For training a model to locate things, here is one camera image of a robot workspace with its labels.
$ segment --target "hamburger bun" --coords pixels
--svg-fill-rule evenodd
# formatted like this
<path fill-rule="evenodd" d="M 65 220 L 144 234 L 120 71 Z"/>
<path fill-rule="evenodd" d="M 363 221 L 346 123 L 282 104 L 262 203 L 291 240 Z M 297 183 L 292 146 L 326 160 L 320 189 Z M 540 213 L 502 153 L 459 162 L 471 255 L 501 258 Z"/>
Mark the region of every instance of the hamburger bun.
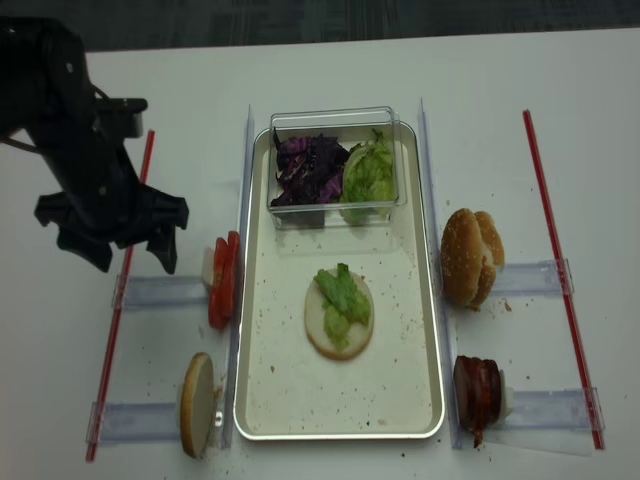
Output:
<path fill-rule="evenodd" d="M 204 452 L 214 409 L 213 363 L 206 353 L 196 353 L 189 363 L 180 399 L 180 439 L 190 457 L 199 458 Z"/>
<path fill-rule="evenodd" d="M 329 270 L 329 272 L 332 275 L 337 275 L 335 269 Z M 358 290 L 364 293 L 369 299 L 371 314 L 367 326 L 358 322 L 351 324 L 347 332 L 349 345 L 347 345 L 344 350 L 338 350 L 333 343 L 331 343 L 329 336 L 324 331 L 324 308 L 322 308 L 322 304 L 326 300 L 326 297 L 315 281 L 311 281 L 304 300 L 304 327 L 307 331 L 307 337 L 318 352 L 334 360 L 349 360 L 358 355 L 369 344 L 371 334 L 373 333 L 373 297 L 371 296 L 369 287 L 367 287 L 367 284 L 362 280 L 362 277 L 353 272 L 349 273 L 356 283 Z"/>
<path fill-rule="evenodd" d="M 504 265 L 502 240 L 491 215 L 462 208 L 451 215 L 440 249 L 444 292 L 456 305 L 478 309 Z"/>

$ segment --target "sliced tomato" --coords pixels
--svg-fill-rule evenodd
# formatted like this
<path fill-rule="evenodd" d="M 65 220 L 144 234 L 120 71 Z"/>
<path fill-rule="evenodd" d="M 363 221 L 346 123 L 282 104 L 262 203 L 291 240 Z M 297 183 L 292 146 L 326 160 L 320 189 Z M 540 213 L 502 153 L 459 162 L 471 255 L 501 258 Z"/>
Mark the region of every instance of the sliced tomato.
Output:
<path fill-rule="evenodd" d="M 209 326 L 219 330 L 222 330 L 227 324 L 227 321 L 220 313 L 220 294 L 218 289 L 224 276 L 224 266 L 228 250 L 229 247 L 227 246 L 227 242 L 224 241 L 224 238 L 218 237 L 216 240 L 216 249 L 213 253 L 213 285 L 211 286 L 211 292 L 209 292 Z"/>
<path fill-rule="evenodd" d="M 222 330 L 227 324 L 227 320 L 220 314 L 220 300 L 217 290 L 217 288 L 212 288 L 209 294 L 209 326 Z"/>
<path fill-rule="evenodd" d="M 236 269 L 238 265 L 238 251 L 240 250 L 240 235 L 238 232 L 229 232 L 227 239 L 227 256 L 224 263 L 222 283 L 218 289 L 220 295 L 220 313 L 230 319 L 234 307 L 234 290 L 236 283 Z"/>
<path fill-rule="evenodd" d="M 227 242 L 224 241 L 224 238 L 218 237 L 216 240 L 216 250 L 213 253 L 213 288 L 216 288 L 220 285 L 220 282 L 222 282 L 227 250 Z"/>

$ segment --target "green lettuce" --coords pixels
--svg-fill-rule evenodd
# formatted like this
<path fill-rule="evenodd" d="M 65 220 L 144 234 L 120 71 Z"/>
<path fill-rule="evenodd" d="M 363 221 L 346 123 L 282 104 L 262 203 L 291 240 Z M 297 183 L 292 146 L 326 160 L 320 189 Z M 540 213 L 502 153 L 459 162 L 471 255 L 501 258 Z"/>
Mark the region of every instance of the green lettuce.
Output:
<path fill-rule="evenodd" d="M 390 201 L 394 199 L 393 157 L 381 131 L 373 129 L 375 140 L 365 145 L 358 144 L 349 151 L 344 167 L 340 202 Z M 387 207 L 378 208 L 382 216 Z M 341 211 L 346 221 L 362 223 L 368 209 L 346 209 Z"/>
<path fill-rule="evenodd" d="M 360 322 L 365 326 L 369 324 L 371 304 L 367 296 L 358 290 L 347 265 L 338 264 L 336 277 L 320 269 L 314 280 L 330 304 L 349 322 Z"/>
<path fill-rule="evenodd" d="M 329 340 L 331 340 L 333 346 L 341 352 L 349 346 L 347 333 L 349 332 L 351 324 L 349 320 L 347 320 L 347 317 L 341 315 L 331 302 L 325 302 L 324 308 L 324 332 L 327 334 L 327 337 L 329 337 Z"/>

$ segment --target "red rod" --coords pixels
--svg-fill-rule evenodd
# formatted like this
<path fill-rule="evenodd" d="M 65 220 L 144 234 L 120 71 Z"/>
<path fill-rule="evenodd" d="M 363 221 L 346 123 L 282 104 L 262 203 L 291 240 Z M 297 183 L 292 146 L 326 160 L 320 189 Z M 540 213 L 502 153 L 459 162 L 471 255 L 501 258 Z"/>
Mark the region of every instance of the red rod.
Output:
<path fill-rule="evenodd" d="M 147 182 L 147 174 L 149 173 L 149 164 L 151 163 L 151 152 L 153 150 L 153 140 L 156 132 L 149 130 L 147 134 L 147 144 L 144 148 L 144 158 L 142 160 L 142 168 L 140 170 L 140 183 Z M 104 353 L 104 363 L 102 364 L 102 376 L 100 377 L 100 387 L 98 389 L 98 397 L 96 400 L 95 415 L 93 421 L 94 441 L 89 442 L 87 448 L 87 456 L 85 461 L 91 463 L 96 458 L 96 450 L 98 449 L 98 438 L 100 436 L 100 425 L 102 422 L 102 413 L 104 404 L 107 400 L 107 389 L 109 388 L 109 377 L 111 376 L 111 365 L 113 363 L 113 354 L 116 350 L 116 338 L 118 337 L 118 328 L 120 327 L 120 317 L 122 316 L 122 293 L 127 285 L 129 269 L 131 268 L 131 257 L 133 256 L 133 245 L 127 247 L 122 261 L 122 269 L 120 270 L 120 278 L 118 281 L 117 292 L 115 296 L 115 304 L 113 306 L 113 315 L 111 317 L 111 329 L 109 330 L 109 339 L 107 340 L 107 350 Z"/>
<path fill-rule="evenodd" d="M 566 275 L 564 269 L 564 263 L 562 259 L 562 249 L 560 248 L 560 238 L 558 237 L 558 231 L 556 229 L 556 222 L 553 219 L 553 211 L 551 210 L 551 199 L 549 198 L 549 191 L 547 190 L 547 182 L 544 178 L 544 170 L 542 169 L 542 160 L 540 159 L 540 151 L 538 150 L 538 142 L 536 140 L 536 132 L 533 129 L 533 120 L 531 118 L 531 112 L 525 110 L 522 112 L 524 118 L 524 126 L 527 130 L 527 138 L 529 139 L 529 148 L 531 149 L 531 157 L 533 158 L 533 168 L 536 171 L 536 177 L 538 178 L 538 187 L 540 187 L 540 197 L 542 197 L 542 206 L 544 208 L 544 216 L 547 219 L 547 227 L 549 229 L 549 236 L 551 237 L 551 248 L 553 249 L 553 256 L 558 264 L 558 276 L 562 284 L 566 281 Z M 593 444 L 596 450 L 604 450 L 604 436 L 600 428 L 597 413 L 595 411 L 595 402 L 593 399 L 593 390 L 591 387 L 591 379 L 589 378 L 589 369 L 587 367 L 587 358 L 584 354 L 584 348 L 582 346 L 582 340 L 580 338 L 580 330 L 578 329 L 578 318 L 576 316 L 576 310 L 573 305 L 573 295 L 564 294 L 564 306 L 567 311 L 567 319 L 569 320 L 569 330 L 571 330 L 571 339 L 573 340 L 573 349 L 576 354 L 576 360 L 578 361 L 578 371 L 580 372 L 580 382 L 582 388 L 585 390 L 585 399 L 587 402 L 587 409 L 589 410 L 589 418 L 591 419 L 591 425 L 594 427 L 592 430 Z"/>

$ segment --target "clear plastic container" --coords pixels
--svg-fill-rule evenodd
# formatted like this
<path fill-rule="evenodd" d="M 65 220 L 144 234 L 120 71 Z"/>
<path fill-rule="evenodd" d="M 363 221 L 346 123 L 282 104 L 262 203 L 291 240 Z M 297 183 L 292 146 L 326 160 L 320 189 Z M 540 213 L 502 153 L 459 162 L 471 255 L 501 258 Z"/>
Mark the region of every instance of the clear plastic container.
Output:
<path fill-rule="evenodd" d="M 336 137 L 347 151 L 358 143 L 373 142 L 373 129 L 384 134 L 384 140 L 393 158 L 393 194 L 388 201 L 355 203 L 272 205 L 283 189 L 277 178 L 278 152 L 275 144 L 277 133 L 280 142 L 292 137 Z M 394 208 L 406 202 L 403 151 L 399 133 L 399 120 L 389 107 L 372 107 L 324 112 L 285 113 L 271 117 L 269 151 L 269 179 L 267 210 L 276 228 L 318 228 L 328 226 L 357 226 L 388 223 Z"/>

